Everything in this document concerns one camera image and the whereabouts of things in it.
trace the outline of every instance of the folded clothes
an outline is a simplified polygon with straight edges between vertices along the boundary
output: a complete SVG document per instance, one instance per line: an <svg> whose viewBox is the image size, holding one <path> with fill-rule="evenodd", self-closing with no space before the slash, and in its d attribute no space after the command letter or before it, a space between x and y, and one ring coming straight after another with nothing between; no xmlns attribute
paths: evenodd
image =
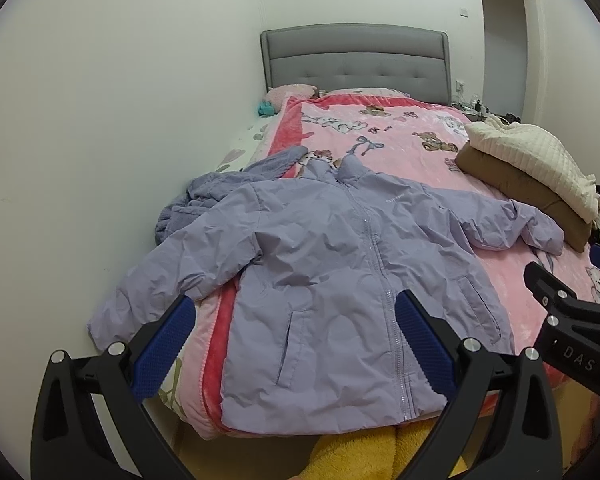
<svg viewBox="0 0 600 480"><path fill-rule="evenodd" d="M560 226L565 242L579 253L584 252L592 224L587 224L547 186L508 162L476 150L469 143L456 156L456 164L465 173L493 186L509 198L537 207Z"/></svg>
<svg viewBox="0 0 600 480"><path fill-rule="evenodd" d="M541 182L586 223L598 215L596 176L585 176L560 140L533 124L503 124L496 116L465 125L476 150L493 155Z"/></svg>
<svg viewBox="0 0 600 480"><path fill-rule="evenodd" d="M243 171L214 171L194 178L187 187L187 192L173 200L160 213L155 226L155 243L160 245L240 186L282 177L308 152L304 146L292 146L254 162Z"/></svg>

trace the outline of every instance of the tufted headboard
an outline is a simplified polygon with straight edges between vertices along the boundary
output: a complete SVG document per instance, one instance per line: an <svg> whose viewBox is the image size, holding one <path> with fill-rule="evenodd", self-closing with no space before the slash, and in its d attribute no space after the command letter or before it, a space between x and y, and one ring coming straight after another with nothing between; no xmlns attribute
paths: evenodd
<svg viewBox="0 0 600 480"><path fill-rule="evenodd" d="M262 33L267 87L305 83L326 91L393 88L419 101L451 103L444 32L336 23Z"/></svg>

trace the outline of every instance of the pink bedspread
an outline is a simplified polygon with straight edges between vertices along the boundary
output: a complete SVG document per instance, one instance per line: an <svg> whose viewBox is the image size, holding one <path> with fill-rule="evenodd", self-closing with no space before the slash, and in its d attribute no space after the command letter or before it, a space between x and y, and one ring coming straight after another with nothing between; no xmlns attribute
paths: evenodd
<svg viewBox="0 0 600 480"><path fill-rule="evenodd" d="M424 182L431 186L475 191L503 198L495 189L462 173L455 164L458 149L467 141L468 120L454 108L424 104L407 98L341 94L316 100L290 97L278 126L268 139L265 154L302 144L311 156L338 165L347 153L362 158L375 171ZM302 171L292 168L293 178ZM562 256L531 249L522 240L507 251L475 250L500 301L509 313L516 351L532 346L546 317L523 281L529 262L539 262L569 285L579 298L600 303L600 272L588 257L565 245ZM192 426L203 438L235 434L222 424L221 380L237 280L203 303L198 323L185 348L177 396ZM553 386L564 377L547 367ZM487 399L484 412L495 397Z"/></svg>

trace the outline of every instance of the jacket zipper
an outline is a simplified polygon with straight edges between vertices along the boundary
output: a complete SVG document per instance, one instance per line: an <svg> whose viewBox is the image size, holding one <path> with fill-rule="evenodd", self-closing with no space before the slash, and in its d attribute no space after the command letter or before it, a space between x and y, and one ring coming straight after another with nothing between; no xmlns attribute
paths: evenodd
<svg viewBox="0 0 600 480"><path fill-rule="evenodd" d="M390 312L392 312L393 315L393 319L390 320L390 324L392 327L392 332L394 333L394 342L395 342L395 373L398 379L398 382L400 383L400 410L402 412L402 418L403 420L408 420L408 412L407 412L407 407L406 407L406 399L407 399L407 386L404 383L404 359L403 359L403 354L404 354L404 349L402 348L402 341L400 339L400 331L399 331L399 327L398 327L398 323L395 320L395 300L394 300L394 295L391 292L391 286L389 284L389 280L388 278L384 275L384 272L382 272L382 265L379 261L380 256L379 256L379 251L376 251L376 247L375 244L373 242L373 235L371 232L371 224L370 224L370 219L369 219L369 215L366 212L365 208L360 205L358 203L358 201L353 197L352 193L349 191L349 188L346 186L346 184L342 184L340 183L340 185L345 189L346 193L349 195L349 199L351 201L351 203L354 205L354 207L356 209L360 209L362 210L362 219L363 222L365 223L365 235L367 236L367 239L369 241L369 250L373 253L374 257L373 257L373 262L374 262L374 266L376 267L376 272L378 273L378 276L380 276L380 281L382 282L382 288L384 288L384 295L386 297L386 300L388 301L388 306L389 306L389 310Z"/></svg>

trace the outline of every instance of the white knit blanket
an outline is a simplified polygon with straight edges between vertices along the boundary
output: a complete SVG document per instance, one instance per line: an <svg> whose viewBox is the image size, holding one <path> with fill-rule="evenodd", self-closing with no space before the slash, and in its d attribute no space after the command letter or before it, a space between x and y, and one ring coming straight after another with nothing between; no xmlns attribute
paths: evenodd
<svg viewBox="0 0 600 480"><path fill-rule="evenodd" d="M533 124L489 116L465 125L469 143L524 171L563 199L585 222L598 214L596 176L585 176L560 140Z"/></svg>

